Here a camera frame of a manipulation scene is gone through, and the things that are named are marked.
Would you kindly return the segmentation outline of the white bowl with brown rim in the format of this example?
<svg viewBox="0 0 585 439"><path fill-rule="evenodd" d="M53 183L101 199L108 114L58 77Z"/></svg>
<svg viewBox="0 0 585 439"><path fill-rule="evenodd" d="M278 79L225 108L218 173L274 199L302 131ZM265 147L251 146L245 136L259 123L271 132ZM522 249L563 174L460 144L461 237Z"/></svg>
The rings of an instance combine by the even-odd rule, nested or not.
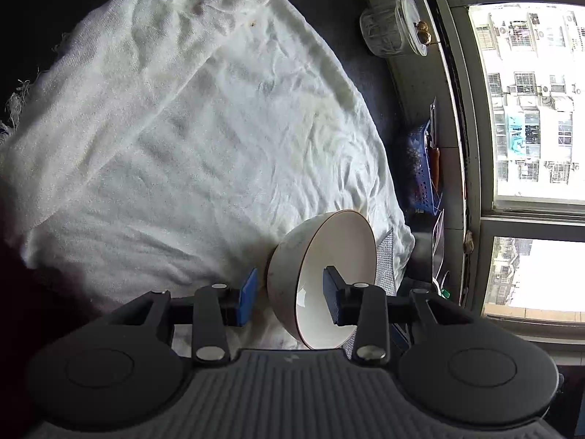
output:
<svg viewBox="0 0 585 439"><path fill-rule="evenodd" d="M273 313L309 349L339 348L355 331L331 319L323 284L330 266L346 284L375 282L376 240L361 213L341 210L307 219L287 233L271 257L267 291Z"/></svg>

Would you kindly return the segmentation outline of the grey mesh dish cloth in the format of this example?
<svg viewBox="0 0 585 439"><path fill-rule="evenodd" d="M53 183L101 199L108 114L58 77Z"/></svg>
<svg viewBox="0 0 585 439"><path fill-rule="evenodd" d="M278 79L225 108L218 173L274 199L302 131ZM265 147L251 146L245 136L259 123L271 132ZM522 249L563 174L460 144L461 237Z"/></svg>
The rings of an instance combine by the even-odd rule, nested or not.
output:
<svg viewBox="0 0 585 439"><path fill-rule="evenodd" d="M386 292L396 296L397 286L394 275L394 233L390 230L377 246L377 271L375 284Z"/></svg>

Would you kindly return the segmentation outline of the dark metal container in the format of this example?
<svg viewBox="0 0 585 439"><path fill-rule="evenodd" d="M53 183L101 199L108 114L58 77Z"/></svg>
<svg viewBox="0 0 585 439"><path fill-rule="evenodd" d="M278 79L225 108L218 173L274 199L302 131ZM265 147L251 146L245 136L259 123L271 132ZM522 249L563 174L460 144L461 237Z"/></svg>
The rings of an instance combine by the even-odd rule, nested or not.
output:
<svg viewBox="0 0 585 439"><path fill-rule="evenodd" d="M431 273L437 281L444 261L444 210L437 212L431 237Z"/></svg>

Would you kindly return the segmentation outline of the blue plastic basket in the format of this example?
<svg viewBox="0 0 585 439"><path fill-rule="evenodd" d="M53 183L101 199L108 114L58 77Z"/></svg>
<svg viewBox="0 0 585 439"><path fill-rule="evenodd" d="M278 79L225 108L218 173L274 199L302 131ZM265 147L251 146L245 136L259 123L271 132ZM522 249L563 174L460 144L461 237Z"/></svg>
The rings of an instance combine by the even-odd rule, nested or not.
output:
<svg viewBox="0 0 585 439"><path fill-rule="evenodd" d="M418 125L405 137L405 153L408 162L408 205L435 215L439 210L442 194L431 179L429 162L430 121Z"/></svg>

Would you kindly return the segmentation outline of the white towel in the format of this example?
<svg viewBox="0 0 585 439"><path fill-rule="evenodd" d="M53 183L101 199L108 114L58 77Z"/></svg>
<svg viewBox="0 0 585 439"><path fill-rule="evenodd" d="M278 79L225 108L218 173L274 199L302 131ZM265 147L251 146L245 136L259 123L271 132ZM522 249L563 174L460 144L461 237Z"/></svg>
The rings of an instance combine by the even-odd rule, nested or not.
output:
<svg viewBox="0 0 585 439"><path fill-rule="evenodd" d="M110 0L1 139L2 351L31 358L148 291L259 273L303 221L352 209L415 247L386 149L290 0Z"/></svg>

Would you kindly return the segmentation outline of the brown garlic bulb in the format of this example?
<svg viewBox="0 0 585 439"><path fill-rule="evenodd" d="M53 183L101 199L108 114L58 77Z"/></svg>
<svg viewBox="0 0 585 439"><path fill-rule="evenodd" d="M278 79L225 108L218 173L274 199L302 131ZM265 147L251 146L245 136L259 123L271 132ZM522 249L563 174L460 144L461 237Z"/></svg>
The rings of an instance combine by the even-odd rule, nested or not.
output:
<svg viewBox="0 0 585 439"><path fill-rule="evenodd" d="M432 34L430 33L429 24L425 21L419 21L415 28L419 43L429 46L432 42Z"/></svg>

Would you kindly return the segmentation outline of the glass jar with lid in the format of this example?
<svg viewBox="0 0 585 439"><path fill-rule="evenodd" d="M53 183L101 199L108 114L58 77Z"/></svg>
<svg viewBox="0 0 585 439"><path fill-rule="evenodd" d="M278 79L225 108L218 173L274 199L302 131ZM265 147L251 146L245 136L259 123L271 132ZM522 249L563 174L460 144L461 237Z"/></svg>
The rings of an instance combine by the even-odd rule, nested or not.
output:
<svg viewBox="0 0 585 439"><path fill-rule="evenodd" d="M419 43L415 28L419 21L423 20L415 0L395 0L365 10L360 17L360 29L370 52L377 57L402 53L426 57L430 45Z"/></svg>

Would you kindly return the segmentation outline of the orange handled knife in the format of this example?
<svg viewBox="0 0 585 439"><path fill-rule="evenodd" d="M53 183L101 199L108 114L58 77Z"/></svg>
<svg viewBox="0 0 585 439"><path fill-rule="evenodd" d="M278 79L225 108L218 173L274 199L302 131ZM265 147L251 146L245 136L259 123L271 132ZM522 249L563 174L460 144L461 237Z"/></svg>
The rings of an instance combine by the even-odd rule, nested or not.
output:
<svg viewBox="0 0 585 439"><path fill-rule="evenodd" d="M429 106L429 168L431 182L436 192L440 191L440 151L437 145L436 99Z"/></svg>

